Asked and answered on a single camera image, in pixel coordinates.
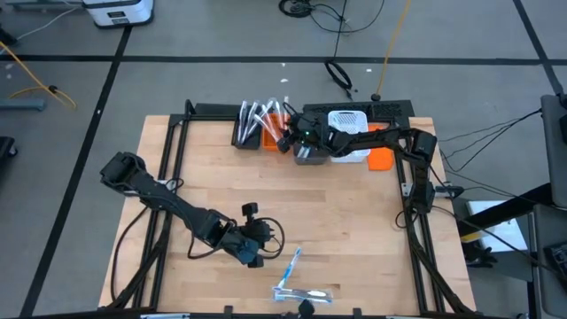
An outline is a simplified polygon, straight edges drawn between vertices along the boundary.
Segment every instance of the concrete floor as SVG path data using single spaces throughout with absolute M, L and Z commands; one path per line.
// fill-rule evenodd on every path
M 100 184 L 98 171 L 117 151 L 136 149 L 146 115 L 180 112 L 186 98 L 230 104 L 285 95 L 294 105 L 346 101 L 321 63 L 297 63 L 294 58 L 328 57 L 336 36 L 322 31 L 309 18 L 283 16 L 277 2 L 156 0 L 155 20 L 133 28 L 126 57 L 236 57 L 238 61 L 242 56 L 274 56 L 296 63 L 219 63 L 214 58 L 201 63 L 188 58 L 182 63 L 122 62 L 105 110 L 96 115 L 102 119 L 35 315 L 96 308 L 124 200 Z M 340 8 L 342 1 L 321 3 Z M 567 3 L 523 3 L 549 58 L 566 58 L 563 13 Z M 375 0 L 349 2 L 349 23 L 365 25 L 378 4 Z M 341 37 L 338 55 L 383 57 L 403 5 L 401 0 L 386 0 L 372 27 Z M 0 21 L 6 30 L 21 35 L 57 14 L 8 10 Z M 325 26 L 336 26 L 325 15 L 317 18 Z M 263 27 L 253 26 L 253 19 Z M 0 135 L 15 137 L 20 150 L 2 172 L 0 317 L 16 316 L 22 308 L 121 37 L 122 30 L 96 29 L 85 12 L 74 12 L 14 48 L 21 55 L 45 55 L 36 58 L 44 61 L 28 62 L 29 67 L 45 83 L 71 95 L 79 109 L 69 111 L 48 98 L 48 108 L 42 113 L 3 111 L 0 117 Z M 86 59 L 92 62 L 73 62 L 76 55 L 89 56 Z M 52 61 L 55 56 L 64 61 Z M 522 66 L 518 62 L 522 60 L 517 66 L 496 66 L 488 60 L 538 58 L 511 1 L 414 1 L 392 56 L 487 59 L 484 66 L 467 65 L 471 63 L 466 60 L 459 66 L 414 60 L 388 67 L 383 99 L 411 99 L 417 116 L 433 117 L 440 138 L 522 116 L 539 108 L 541 95 L 553 94 L 542 66 Z M 368 100 L 382 66 L 341 66 L 358 90 L 354 100 Z M 567 83 L 567 66 L 554 69 L 559 80 Z M 17 65 L 0 61 L 0 97 L 31 85 Z M 545 183 L 548 169 L 541 124 L 534 116 L 517 125 L 462 174 L 513 193 Z M 478 136 L 441 147 L 450 152 L 475 138 Z M 454 163 L 470 155 L 455 156 Z M 451 180 L 464 187 L 475 186 L 463 179 Z M 482 190 L 466 197 L 499 198 Z M 527 310 L 525 283 L 485 269 L 472 270 L 470 278 L 479 310 L 504 316 Z

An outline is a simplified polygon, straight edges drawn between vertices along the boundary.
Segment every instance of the wooden tabletop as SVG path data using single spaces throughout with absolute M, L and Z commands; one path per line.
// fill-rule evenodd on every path
M 167 121 L 168 116 L 148 116 L 140 139 L 137 154 L 153 176 L 159 170 Z M 410 123 L 434 133 L 431 118 L 411 118 Z M 331 289 L 333 304 L 317 306 L 317 314 L 348 315 L 360 307 L 364 315 L 418 315 L 406 232 L 394 224 L 401 210 L 395 168 L 369 171 L 366 162 L 298 166 L 290 152 L 239 151 L 230 146 L 232 127 L 233 122 L 190 123 L 181 173 L 185 185 L 178 194 L 193 206 L 214 208 L 240 223 L 241 205 L 258 202 L 258 217 L 282 223 L 285 248 L 279 258 L 257 269 L 248 269 L 224 252 L 190 261 L 190 232 L 174 218 L 159 311 L 219 313 L 226 305 L 235 313 L 297 311 L 297 302 L 274 302 L 271 288 L 301 246 L 303 253 L 286 286 Z M 176 147 L 175 139 L 169 174 Z M 444 179 L 439 150 L 432 165 Z M 447 199 L 437 198 L 434 205 L 452 209 Z M 142 208 L 135 198 L 125 200 L 117 238 Z M 146 214 L 122 243 L 118 292 L 139 266 L 148 220 Z M 433 209 L 429 221 L 439 272 L 464 304 L 475 308 L 454 219 Z M 208 249 L 198 243 L 193 253 Z M 434 309 L 431 283 L 424 278 L 429 309 Z M 152 279 L 153 271 L 146 281 L 146 305 Z M 111 302 L 109 283 L 110 265 L 101 306 Z

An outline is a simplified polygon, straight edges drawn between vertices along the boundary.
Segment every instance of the yellow cable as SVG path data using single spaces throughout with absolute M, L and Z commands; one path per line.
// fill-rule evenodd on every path
M 4 48 L 4 50 L 6 50 L 6 52 L 8 52 L 8 54 L 10 54 L 10 55 L 12 56 L 12 58 L 13 58 L 16 62 L 18 62 L 19 66 L 21 66 L 21 67 L 24 69 L 24 71 L 26 71 L 27 74 L 29 74 L 29 76 L 35 81 L 35 83 L 37 83 L 37 85 L 39 85 L 39 88 L 45 90 L 45 91 L 46 91 L 47 93 L 49 93 L 52 97 L 54 97 L 55 99 L 57 99 L 62 105 L 69 106 L 65 101 L 63 101 L 61 98 L 59 98 L 55 93 L 51 92 L 48 87 L 46 87 L 41 81 L 39 81 L 39 80 L 35 77 L 35 75 L 34 75 L 31 71 L 29 71 L 29 69 L 27 68 L 27 66 L 18 58 L 18 56 L 16 56 L 16 55 L 8 48 L 8 46 L 5 45 L 2 41 L 0 41 L 0 46 L 2 46 L 2 48 Z M 16 92 L 16 93 L 12 94 L 12 96 L 14 96 L 14 95 L 15 95 L 15 96 L 18 96 L 18 95 L 20 95 L 20 94 L 22 94 L 22 93 L 25 93 L 25 92 L 28 92 L 28 91 L 31 91 L 31 90 L 34 90 L 34 89 L 37 89 L 37 88 L 23 89 L 23 90 L 20 90 L 20 91 L 18 91 L 18 92 Z M 64 97 L 66 97 L 66 98 L 71 102 L 70 107 L 71 107 L 72 109 L 76 109 L 76 108 L 77 108 L 77 104 L 76 104 L 67 94 L 63 93 L 62 95 L 63 95 Z
M 398 38 L 398 35 L 400 34 L 401 25 L 404 23 L 404 19 L 406 18 L 406 14 L 408 14 L 410 5 L 411 0 L 407 0 L 406 6 L 404 7 L 404 12 L 401 14 L 400 20 L 398 21 L 398 26 L 393 32 L 392 40 L 390 40 L 390 44 L 388 44 L 388 50 L 386 51 L 386 56 L 384 57 L 384 65 L 382 66 L 382 74 L 380 75 L 380 82 L 378 83 L 378 89 L 376 90 L 377 95 L 380 95 L 380 91 L 382 90 L 382 84 L 384 84 L 384 78 L 386 76 L 386 68 L 388 67 L 388 59 L 390 58 L 390 53 L 392 53 L 393 45 L 396 43 L 396 38 Z

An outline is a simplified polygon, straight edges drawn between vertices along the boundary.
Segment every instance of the black floor stripe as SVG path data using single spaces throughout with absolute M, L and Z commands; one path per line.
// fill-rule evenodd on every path
M 513 0 L 514 5 L 516 6 L 517 13 L 520 15 L 520 19 L 524 23 L 525 31 L 528 33 L 530 37 L 530 41 L 532 41 L 533 48 L 535 49 L 536 53 L 538 53 L 538 57 L 540 58 L 541 64 L 543 65 L 544 70 L 546 71 L 546 75 L 548 76 L 549 83 L 553 88 L 553 91 L 558 93 L 563 93 L 563 87 L 559 80 L 557 79 L 557 75 L 555 75 L 555 71 L 551 63 L 549 63 L 548 55 L 546 54 L 545 50 L 543 50 L 543 45 L 541 45 L 540 39 L 533 28 L 532 22 L 528 17 L 527 12 L 525 11 L 524 4 L 522 4 L 521 0 Z
M 97 133 L 98 124 L 105 110 L 108 96 L 110 95 L 111 89 L 113 88 L 114 79 L 116 78 L 118 67 L 120 66 L 120 58 L 124 54 L 124 50 L 126 49 L 126 44 L 128 43 L 131 31 L 132 27 L 126 27 L 124 28 L 124 32 L 122 33 L 122 38 L 120 39 L 120 43 L 118 45 L 118 48 L 116 49 L 113 63 L 110 66 L 110 70 L 108 71 L 108 75 L 106 76 L 105 84 L 103 85 L 103 88 L 100 92 L 97 107 L 93 112 L 89 128 L 87 129 L 87 134 L 85 135 L 81 150 L 79 151 L 79 157 L 75 162 L 73 173 L 71 174 L 71 179 L 69 180 L 69 184 L 67 185 L 67 188 L 65 190 L 65 195 L 63 196 L 57 217 L 55 218 L 55 222 L 53 223 L 53 228 L 51 229 L 47 244 L 45 245 L 45 249 L 43 250 L 42 258 L 40 259 L 39 265 L 37 266 L 34 279 L 32 280 L 31 286 L 29 287 L 29 291 L 27 292 L 26 300 L 24 301 L 24 305 L 21 309 L 21 312 L 19 313 L 20 317 L 28 317 L 34 313 L 35 305 L 37 304 L 37 301 L 39 299 L 40 293 L 43 288 L 43 283 L 45 282 L 45 277 L 47 276 L 51 261 L 53 260 L 53 255 L 55 254 L 59 239 L 61 238 L 61 233 L 65 226 L 67 216 L 69 215 L 69 210 L 71 208 L 71 203 L 73 202 L 74 195 L 77 191 L 77 187 L 79 186 L 82 171 L 85 168 L 85 164 L 90 153 L 90 148 L 95 139 L 95 134 Z
M 88 55 L 19 55 L 22 61 L 41 62 L 112 62 L 114 56 Z M 172 57 L 172 56 L 123 56 L 120 62 L 146 63 L 323 63 L 330 57 Z M 384 57 L 336 57 L 338 63 L 384 63 Z M 10 56 L 0 56 L 0 61 L 12 61 Z M 537 66 L 538 58 L 390 58 L 396 65 L 440 66 Z M 550 64 L 567 65 L 567 59 L 549 60 Z

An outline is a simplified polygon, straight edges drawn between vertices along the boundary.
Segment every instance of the white plastic container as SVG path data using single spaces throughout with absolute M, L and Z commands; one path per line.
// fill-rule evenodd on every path
M 329 112 L 329 125 L 349 134 L 369 131 L 369 122 L 366 114 L 361 111 L 331 111 Z M 331 157 L 333 163 L 360 163 L 370 155 L 370 150 L 354 151 L 344 157 Z

